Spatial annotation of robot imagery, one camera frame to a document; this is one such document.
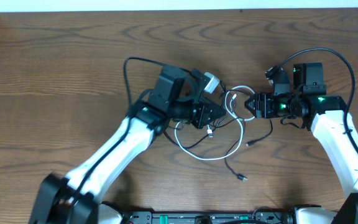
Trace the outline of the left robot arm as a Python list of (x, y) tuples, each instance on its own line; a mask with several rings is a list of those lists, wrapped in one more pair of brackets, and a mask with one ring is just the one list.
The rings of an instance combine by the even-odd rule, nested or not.
[(201, 129), (226, 114), (205, 98), (219, 85), (211, 73), (164, 65), (155, 87), (129, 107), (113, 136), (64, 178), (48, 175), (40, 185), (30, 223), (120, 223), (122, 215), (102, 203), (126, 166), (144, 152), (171, 120)]

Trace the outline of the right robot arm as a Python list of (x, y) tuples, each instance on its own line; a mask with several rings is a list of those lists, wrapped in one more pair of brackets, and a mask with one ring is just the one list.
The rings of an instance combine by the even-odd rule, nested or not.
[(346, 198), (338, 212), (317, 205), (291, 208), (282, 223), (358, 223), (358, 133), (344, 100), (328, 95), (321, 63), (293, 66), (293, 81), (275, 66), (265, 73), (273, 86), (271, 93), (256, 93), (244, 106), (256, 118), (302, 119), (323, 146), (341, 183)]

